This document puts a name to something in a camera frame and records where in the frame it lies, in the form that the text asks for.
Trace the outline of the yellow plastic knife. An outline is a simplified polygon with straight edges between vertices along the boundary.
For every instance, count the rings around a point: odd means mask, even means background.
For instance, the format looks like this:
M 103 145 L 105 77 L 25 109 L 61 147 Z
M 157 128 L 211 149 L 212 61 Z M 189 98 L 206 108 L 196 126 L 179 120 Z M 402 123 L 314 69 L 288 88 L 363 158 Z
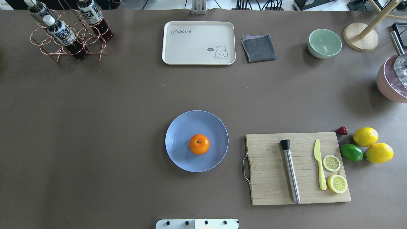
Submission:
M 318 166 L 319 187 L 320 187 L 320 190 L 324 191 L 327 189 L 327 183 L 326 183 L 325 175 L 324 175 L 324 167 L 322 164 L 321 148 L 320 148 L 319 139 L 316 139 L 315 143 L 314 143 L 314 158 L 317 161 L 317 166 Z

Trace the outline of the wooden stand round base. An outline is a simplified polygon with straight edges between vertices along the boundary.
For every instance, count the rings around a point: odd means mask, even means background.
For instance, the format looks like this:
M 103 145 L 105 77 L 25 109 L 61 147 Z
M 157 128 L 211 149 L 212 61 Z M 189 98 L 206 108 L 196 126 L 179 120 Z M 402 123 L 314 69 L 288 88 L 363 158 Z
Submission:
M 343 31 L 343 38 L 345 42 L 353 49 L 362 52 L 372 51 L 378 45 L 378 34 L 374 28 L 385 17 L 406 21 L 406 16 L 391 15 L 393 11 L 400 3 L 401 0 L 391 0 L 384 9 L 380 10 L 372 0 L 369 2 L 378 11 L 377 16 L 369 24 L 355 22 L 348 25 Z

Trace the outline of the orange fruit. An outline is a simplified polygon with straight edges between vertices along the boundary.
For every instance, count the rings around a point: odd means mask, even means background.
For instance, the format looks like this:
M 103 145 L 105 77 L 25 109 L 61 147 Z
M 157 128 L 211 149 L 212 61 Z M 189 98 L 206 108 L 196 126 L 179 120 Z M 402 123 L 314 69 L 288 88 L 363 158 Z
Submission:
M 190 138 L 189 149 L 195 155 L 205 154 L 210 147 L 209 139 L 203 134 L 196 134 Z

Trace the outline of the yellow lemon near strawberry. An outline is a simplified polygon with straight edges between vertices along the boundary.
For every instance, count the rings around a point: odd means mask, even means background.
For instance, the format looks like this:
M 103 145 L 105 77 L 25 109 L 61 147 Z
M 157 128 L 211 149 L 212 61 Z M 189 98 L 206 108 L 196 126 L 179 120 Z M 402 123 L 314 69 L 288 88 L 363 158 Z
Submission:
M 358 129 L 352 136 L 356 145 L 369 147 L 375 144 L 378 140 L 378 132 L 371 127 Z

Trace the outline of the tea bottle middle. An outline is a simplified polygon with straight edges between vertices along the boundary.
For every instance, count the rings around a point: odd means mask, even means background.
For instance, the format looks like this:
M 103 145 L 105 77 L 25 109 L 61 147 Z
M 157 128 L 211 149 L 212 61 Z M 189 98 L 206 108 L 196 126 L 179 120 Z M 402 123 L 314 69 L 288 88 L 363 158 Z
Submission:
M 104 40 L 109 40 L 113 36 L 107 21 L 94 0 L 79 0 L 77 6 L 95 35 L 100 35 Z

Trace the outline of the green bowl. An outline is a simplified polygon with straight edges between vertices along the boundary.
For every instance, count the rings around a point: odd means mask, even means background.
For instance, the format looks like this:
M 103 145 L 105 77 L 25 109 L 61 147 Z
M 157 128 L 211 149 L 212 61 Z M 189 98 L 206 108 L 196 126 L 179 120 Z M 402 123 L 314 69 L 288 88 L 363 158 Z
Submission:
M 342 42 L 336 33 L 327 29 L 317 29 L 310 33 L 307 48 L 316 58 L 327 59 L 341 51 Z

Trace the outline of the cream rabbit tray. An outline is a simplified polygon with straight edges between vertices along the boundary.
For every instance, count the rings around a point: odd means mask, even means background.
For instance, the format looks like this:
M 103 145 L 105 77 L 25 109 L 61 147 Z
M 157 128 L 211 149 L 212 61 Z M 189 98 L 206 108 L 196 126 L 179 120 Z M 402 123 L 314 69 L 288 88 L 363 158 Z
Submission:
M 234 26 L 226 21 L 170 21 L 164 26 L 162 60 L 178 65 L 235 62 Z

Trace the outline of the steel muddler black tip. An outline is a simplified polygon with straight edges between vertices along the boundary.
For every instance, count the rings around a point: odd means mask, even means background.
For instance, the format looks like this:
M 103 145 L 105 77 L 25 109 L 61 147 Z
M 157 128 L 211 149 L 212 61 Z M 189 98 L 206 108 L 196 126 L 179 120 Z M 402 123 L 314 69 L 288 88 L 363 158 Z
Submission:
M 297 178 L 296 178 L 296 172 L 295 172 L 295 166 L 294 166 L 294 161 L 291 153 L 291 148 L 290 148 L 290 140 L 289 139 L 284 139 L 280 141 L 285 161 L 286 161 L 286 167 L 289 175 L 289 182 L 291 186 L 291 194 L 293 197 L 293 202 L 295 204 L 300 204 L 301 198 L 300 198 L 300 192 L 299 192 L 299 187 L 297 183 Z

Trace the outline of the lemon half lower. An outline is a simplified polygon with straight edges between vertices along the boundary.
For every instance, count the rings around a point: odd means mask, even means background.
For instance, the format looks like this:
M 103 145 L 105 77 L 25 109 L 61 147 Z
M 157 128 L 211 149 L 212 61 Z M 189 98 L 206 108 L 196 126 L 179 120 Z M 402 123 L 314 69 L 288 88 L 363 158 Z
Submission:
M 331 175 L 327 178 L 327 186 L 336 194 L 342 194 L 348 189 L 346 179 L 338 174 Z

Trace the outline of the grey folded cloth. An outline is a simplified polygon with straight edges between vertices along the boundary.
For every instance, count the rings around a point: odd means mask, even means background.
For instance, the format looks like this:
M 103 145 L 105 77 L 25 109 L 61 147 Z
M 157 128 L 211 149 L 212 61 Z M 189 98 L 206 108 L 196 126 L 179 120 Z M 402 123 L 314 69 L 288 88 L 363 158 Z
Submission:
M 249 63 L 277 59 L 270 34 L 246 35 L 241 42 Z

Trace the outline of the green lime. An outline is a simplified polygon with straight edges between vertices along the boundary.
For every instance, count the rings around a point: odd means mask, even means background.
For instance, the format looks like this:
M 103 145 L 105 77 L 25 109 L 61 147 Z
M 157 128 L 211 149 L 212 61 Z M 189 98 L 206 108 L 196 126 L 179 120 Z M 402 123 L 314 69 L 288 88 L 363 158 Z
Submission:
M 354 144 L 344 144 L 340 147 L 342 156 L 350 161 L 360 161 L 363 159 L 363 152 L 360 147 Z

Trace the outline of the pink bowl with ice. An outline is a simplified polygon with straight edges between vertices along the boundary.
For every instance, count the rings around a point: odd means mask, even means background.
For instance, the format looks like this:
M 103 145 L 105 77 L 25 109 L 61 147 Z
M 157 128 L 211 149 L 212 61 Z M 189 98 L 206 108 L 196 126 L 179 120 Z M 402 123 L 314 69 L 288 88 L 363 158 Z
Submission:
M 382 64 L 377 73 L 376 84 L 381 94 L 387 99 L 398 103 L 407 103 L 406 88 L 399 80 L 393 67 L 397 57 L 397 55 L 393 55 Z

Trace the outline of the tea bottle corner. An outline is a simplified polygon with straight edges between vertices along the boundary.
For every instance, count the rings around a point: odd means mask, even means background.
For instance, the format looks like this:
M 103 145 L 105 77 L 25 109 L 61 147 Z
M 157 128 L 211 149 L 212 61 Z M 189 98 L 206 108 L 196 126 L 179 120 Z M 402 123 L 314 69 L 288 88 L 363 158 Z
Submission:
M 43 24 L 43 18 L 46 15 L 56 18 L 53 12 L 42 2 L 36 0 L 25 0 L 24 1 L 28 6 L 27 9 L 30 12 L 30 15 L 36 20 L 37 23 Z

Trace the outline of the red strawberry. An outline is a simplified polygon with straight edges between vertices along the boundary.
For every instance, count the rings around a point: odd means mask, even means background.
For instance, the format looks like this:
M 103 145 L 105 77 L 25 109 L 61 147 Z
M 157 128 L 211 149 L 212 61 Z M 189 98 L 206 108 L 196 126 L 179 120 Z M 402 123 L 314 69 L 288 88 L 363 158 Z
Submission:
M 336 132 L 337 134 L 339 134 L 339 135 L 347 135 L 347 134 L 348 134 L 348 129 L 347 129 L 347 127 L 345 127 L 345 126 L 341 126 L 341 127 L 338 128 L 335 132 Z

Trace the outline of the tea bottle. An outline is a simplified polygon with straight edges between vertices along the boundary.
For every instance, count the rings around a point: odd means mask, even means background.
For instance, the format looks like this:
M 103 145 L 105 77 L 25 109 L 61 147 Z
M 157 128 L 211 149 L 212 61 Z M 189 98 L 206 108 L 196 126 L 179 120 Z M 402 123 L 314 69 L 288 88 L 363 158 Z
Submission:
M 107 21 L 94 0 L 79 0 L 77 6 L 95 35 L 100 35 L 104 40 L 109 40 L 113 36 Z
M 78 41 L 76 33 L 64 21 L 46 15 L 43 17 L 43 22 L 47 26 L 48 34 L 65 47 L 74 58 L 84 59 L 87 56 L 87 49 Z

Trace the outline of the tea bottle front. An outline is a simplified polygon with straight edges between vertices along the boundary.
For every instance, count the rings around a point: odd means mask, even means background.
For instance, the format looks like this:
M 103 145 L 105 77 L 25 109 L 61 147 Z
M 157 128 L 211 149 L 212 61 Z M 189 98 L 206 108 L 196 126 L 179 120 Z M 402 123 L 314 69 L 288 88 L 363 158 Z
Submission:
M 43 17 L 43 22 L 47 26 L 48 34 L 65 47 L 74 58 L 84 59 L 87 56 L 87 49 L 78 41 L 76 33 L 64 21 L 46 15 Z

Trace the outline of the wooden cutting board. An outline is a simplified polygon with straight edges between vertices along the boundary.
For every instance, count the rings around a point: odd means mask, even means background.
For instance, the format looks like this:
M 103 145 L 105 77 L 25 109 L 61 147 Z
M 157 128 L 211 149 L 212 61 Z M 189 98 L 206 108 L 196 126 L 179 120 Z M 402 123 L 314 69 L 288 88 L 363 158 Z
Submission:
M 350 202 L 350 192 L 336 194 L 319 186 L 319 169 L 314 158 L 314 143 L 320 141 L 321 156 L 334 155 L 342 161 L 334 132 L 247 134 L 246 151 L 250 170 L 253 205 L 293 204 L 289 173 L 280 141 L 289 139 L 300 203 Z

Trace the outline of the blue round plate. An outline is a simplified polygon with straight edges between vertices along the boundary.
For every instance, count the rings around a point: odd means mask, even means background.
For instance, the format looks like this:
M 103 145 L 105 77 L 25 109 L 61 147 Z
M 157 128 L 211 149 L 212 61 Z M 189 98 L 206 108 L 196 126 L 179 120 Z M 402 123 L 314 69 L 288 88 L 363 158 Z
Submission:
M 195 155 L 189 149 L 190 138 L 195 134 L 202 134 L 209 140 L 209 149 L 203 155 Z M 169 158 L 189 172 L 204 172 L 216 167 L 225 157 L 228 145 L 228 132 L 223 122 L 202 110 L 188 111 L 176 117 L 165 136 Z

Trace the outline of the metal scoop in bowl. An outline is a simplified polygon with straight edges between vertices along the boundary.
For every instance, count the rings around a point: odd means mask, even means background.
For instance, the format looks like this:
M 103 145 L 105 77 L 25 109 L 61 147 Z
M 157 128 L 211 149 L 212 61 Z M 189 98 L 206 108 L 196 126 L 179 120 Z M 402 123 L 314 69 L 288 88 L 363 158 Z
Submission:
M 403 51 L 403 47 L 398 39 L 396 32 L 392 31 L 390 33 L 390 36 L 398 55 L 394 62 L 394 71 L 401 81 L 401 84 L 403 84 L 405 89 L 407 89 L 407 54 Z

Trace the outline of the yellow lemon far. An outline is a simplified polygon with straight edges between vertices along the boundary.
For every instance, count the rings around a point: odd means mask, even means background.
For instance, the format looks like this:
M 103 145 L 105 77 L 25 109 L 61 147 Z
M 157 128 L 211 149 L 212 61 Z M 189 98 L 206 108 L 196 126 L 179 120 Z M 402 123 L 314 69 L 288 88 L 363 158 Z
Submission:
M 372 163 L 384 163 L 393 158 L 394 151 L 386 143 L 379 142 L 371 145 L 365 152 L 365 158 Z

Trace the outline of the lemon half upper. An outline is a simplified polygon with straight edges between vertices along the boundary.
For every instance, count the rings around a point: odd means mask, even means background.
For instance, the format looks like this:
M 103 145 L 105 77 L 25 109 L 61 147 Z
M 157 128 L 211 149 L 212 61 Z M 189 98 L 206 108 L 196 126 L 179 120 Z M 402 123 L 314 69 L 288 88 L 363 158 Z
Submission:
M 326 155 L 322 164 L 327 171 L 337 172 L 341 168 L 341 162 L 335 155 Z

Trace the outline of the lemon half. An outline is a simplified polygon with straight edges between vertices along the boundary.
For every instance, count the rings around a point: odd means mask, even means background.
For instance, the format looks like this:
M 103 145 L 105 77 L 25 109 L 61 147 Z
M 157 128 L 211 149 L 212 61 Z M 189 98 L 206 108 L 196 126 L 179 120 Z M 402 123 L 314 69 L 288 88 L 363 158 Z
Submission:
M 331 175 L 327 178 L 327 186 L 336 194 L 342 194 L 348 189 L 346 179 L 338 174 Z
M 327 171 L 337 172 L 341 168 L 341 162 L 335 155 L 326 155 L 322 164 Z

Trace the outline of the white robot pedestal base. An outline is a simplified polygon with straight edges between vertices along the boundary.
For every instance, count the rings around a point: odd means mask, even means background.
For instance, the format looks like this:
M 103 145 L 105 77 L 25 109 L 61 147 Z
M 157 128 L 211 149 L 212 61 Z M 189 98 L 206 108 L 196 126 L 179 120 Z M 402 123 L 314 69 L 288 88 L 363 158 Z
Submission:
M 239 229 L 238 219 L 162 219 L 156 229 Z

